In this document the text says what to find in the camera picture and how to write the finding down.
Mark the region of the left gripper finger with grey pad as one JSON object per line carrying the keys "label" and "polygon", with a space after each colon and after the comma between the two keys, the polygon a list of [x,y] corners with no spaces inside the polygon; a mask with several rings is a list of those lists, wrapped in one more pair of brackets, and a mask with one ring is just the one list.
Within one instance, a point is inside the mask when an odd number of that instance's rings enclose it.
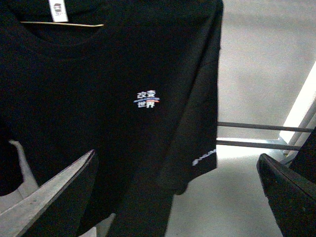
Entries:
{"label": "left gripper finger with grey pad", "polygon": [[89,151],[0,214],[2,237],[74,237],[93,189],[98,157]]}

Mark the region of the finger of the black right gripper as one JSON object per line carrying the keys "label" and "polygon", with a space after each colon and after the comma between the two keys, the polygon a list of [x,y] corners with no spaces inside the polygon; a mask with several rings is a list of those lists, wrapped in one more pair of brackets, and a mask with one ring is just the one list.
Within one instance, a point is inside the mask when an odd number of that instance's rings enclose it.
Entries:
{"label": "finger of the black right gripper", "polygon": [[316,235],[316,185],[267,154],[257,171],[270,209],[284,237]]}

